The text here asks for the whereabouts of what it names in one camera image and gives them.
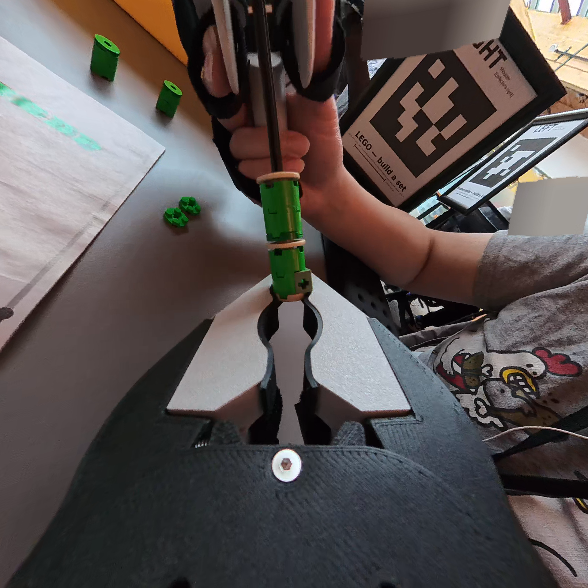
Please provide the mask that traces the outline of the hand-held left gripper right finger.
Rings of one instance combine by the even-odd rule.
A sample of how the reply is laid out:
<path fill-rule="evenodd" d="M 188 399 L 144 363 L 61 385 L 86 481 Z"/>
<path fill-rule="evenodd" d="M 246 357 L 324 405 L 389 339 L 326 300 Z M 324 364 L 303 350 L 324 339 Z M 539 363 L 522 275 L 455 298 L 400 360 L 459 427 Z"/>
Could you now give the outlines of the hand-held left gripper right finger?
<path fill-rule="evenodd" d="M 410 415 L 368 317 L 318 277 L 303 304 L 311 338 L 295 406 L 303 441 L 330 443 L 345 422 Z"/>

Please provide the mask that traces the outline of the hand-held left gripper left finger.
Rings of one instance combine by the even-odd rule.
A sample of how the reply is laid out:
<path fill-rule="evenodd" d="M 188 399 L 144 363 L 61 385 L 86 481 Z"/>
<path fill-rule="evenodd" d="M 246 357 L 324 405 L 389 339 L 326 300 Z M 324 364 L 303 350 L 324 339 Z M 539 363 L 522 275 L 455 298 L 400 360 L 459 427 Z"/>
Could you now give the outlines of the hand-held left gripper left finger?
<path fill-rule="evenodd" d="M 229 421 L 252 443 L 277 443 L 282 398 L 270 340 L 280 304 L 268 276 L 219 312 L 167 411 Z"/>

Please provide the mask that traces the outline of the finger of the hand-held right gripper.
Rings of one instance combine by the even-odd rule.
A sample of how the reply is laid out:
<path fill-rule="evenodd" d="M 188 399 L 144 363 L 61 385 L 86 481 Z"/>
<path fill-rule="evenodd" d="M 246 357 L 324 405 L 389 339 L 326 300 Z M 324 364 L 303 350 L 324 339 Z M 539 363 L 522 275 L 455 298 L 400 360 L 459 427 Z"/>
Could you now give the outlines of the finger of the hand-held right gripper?
<path fill-rule="evenodd" d="M 246 94 L 248 83 L 245 40 L 247 2 L 212 1 L 212 9 L 231 92 Z"/>
<path fill-rule="evenodd" d="M 308 88 L 315 61 L 316 1 L 292 1 L 292 40 L 301 87 Z"/>

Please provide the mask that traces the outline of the black axle rod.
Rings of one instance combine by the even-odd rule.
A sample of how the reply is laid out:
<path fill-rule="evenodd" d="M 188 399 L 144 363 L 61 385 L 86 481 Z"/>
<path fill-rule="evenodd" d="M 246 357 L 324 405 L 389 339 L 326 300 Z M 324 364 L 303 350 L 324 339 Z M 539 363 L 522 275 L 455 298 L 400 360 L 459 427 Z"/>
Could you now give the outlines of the black axle rod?
<path fill-rule="evenodd" d="M 247 55 L 249 105 L 254 126 L 265 127 L 272 173 L 283 171 L 281 132 L 287 129 L 286 79 L 283 60 L 270 50 L 269 25 L 264 1 L 251 1 L 254 51 Z"/>

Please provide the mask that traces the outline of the green cylinder assembly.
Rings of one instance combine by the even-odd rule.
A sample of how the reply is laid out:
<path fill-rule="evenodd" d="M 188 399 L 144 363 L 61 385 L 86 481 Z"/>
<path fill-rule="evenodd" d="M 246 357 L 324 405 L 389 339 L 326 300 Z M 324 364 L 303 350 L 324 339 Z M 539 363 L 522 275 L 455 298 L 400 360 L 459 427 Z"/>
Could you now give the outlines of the green cylinder assembly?
<path fill-rule="evenodd" d="M 302 300 L 312 291 L 312 272 L 305 261 L 299 174 L 273 172 L 259 177 L 257 183 L 261 193 L 273 292 L 283 302 Z"/>

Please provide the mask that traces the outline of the person's right forearm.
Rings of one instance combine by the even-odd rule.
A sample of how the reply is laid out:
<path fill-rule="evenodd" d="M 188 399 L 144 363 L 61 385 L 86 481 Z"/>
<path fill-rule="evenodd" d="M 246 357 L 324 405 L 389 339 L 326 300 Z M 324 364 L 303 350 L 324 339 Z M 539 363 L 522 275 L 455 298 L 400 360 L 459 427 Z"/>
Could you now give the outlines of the person's right forearm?
<path fill-rule="evenodd" d="M 488 233 L 426 228 L 369 194 L 341 165 L 306 165 L 302 216 L 363 261 L 382 281 L 418 295 L 474 305 L 474 283 Z"/>

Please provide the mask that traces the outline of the grey desk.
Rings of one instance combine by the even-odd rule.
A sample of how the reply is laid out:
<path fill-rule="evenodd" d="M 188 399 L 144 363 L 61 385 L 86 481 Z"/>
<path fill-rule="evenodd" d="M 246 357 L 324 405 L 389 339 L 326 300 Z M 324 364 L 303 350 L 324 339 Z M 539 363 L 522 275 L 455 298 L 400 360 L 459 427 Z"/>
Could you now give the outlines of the grey desk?
<path fill-rule="evenodd" d="M 91 72 L 93 38 L 120 50 Z M 1 1 L 1 36 L 165 153 L 1 352 L 1 587 L 44 533 L 89 444 L 132 385 L 269 274 L 261 210 L 237 190 L 187 70 L 113 1 Z M 164 80 L 183 95 L 156 109 Z M 193 196 L 183 228 L 166 208 Z"/>

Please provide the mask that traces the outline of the person's right hand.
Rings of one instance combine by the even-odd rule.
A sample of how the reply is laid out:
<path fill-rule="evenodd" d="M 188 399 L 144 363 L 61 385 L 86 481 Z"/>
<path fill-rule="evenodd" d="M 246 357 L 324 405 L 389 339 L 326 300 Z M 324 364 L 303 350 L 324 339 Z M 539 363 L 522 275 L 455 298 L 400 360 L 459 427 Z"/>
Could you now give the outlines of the person's right hand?
<path fill-rule="evenodd" d="M 326 70 L 332 56 L 334 4 L 316 1 L 315 73 Z M 209 27 L 203 36 L 203 54 L 201 79 L 212 96 L 222 98 L 231 88 L 215 26 Z M 288 129 L 281 132 L 284 170 L 300 174 L 302 217 L 319 228 L 343 165 L 334 98 L 316 102 L 290 92 L 286 99 Z M 229 119 L 213 118 L 212 128 L 215 143 L 226 144 L 244 177 L 255 183 L 257 177 L 271 171 L 267 131 L 251 126 L 246 106 Z"/>

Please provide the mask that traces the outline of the black perforated panel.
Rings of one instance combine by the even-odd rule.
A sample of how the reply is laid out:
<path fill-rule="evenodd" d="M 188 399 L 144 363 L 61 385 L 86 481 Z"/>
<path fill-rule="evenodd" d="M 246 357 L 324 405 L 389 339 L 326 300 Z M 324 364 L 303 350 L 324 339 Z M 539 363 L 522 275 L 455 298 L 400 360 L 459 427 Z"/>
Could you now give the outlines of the black perforated panel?
<path fill-rule="evenodd" d="M 321 238 L 328 285 L 366 316 L 401 336 L 398 309 L 390 305 L 377 273 L 324 235 Z"/>

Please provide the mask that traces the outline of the green round brick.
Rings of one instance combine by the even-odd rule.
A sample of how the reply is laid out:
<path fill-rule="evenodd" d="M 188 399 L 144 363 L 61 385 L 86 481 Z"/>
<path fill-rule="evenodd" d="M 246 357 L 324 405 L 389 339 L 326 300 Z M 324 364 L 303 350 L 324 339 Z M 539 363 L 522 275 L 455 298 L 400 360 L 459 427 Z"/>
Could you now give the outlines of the green round brick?
<path fill-rule="evenodd" d="M 112 82 L 116 75 L 121 52 L 113 41 L 101 34 L 95 34 L 93 39 L 91 72 Z"/>
<path fill-rule="evenodd" d="M 167 117 L 173 118 L 182 95 L 183 92 L 179 86 L 169 80 L 164 80 L 156 102 L 156 109 Z"/>

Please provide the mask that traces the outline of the yellow board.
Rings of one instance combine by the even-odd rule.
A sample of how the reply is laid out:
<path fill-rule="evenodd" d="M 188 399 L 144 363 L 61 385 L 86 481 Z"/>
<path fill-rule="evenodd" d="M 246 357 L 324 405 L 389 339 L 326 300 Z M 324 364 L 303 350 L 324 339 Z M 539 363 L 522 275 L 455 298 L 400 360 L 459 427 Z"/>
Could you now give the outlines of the yellow board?
<path fill-rule="evenodd" d="M 178 34 L 172 1 L 115 1 L 115 3 L 174 57 L 187 65 L 187 54 Z"/>

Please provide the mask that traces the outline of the black framed marker sign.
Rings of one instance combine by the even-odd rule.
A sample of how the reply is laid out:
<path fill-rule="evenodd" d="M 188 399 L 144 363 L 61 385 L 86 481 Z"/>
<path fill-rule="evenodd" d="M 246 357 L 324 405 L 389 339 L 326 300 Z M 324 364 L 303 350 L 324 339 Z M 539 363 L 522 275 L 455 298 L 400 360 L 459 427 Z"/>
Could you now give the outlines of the black framed marker sign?
<path fill-rule="evenodd" d="M 387 59 L 340 120 L 343 163 L 409 212 L 565 94 L 509 8 L 495 39 Z"/>
<path fill-rule="evenodd" d="M 437 200 L 468 215 L 586 127 L 587 108 L 537 117 Z"/>

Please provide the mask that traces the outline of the building instruction booklet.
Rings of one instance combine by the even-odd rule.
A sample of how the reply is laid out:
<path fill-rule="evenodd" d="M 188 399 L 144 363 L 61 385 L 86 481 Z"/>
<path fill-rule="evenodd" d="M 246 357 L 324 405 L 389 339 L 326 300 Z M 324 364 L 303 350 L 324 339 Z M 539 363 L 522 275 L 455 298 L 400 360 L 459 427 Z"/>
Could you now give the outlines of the building instruction booklet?
<path fill-rule="evenodd" d="M 1 38 L 1 347 L 164 152 Z"/>

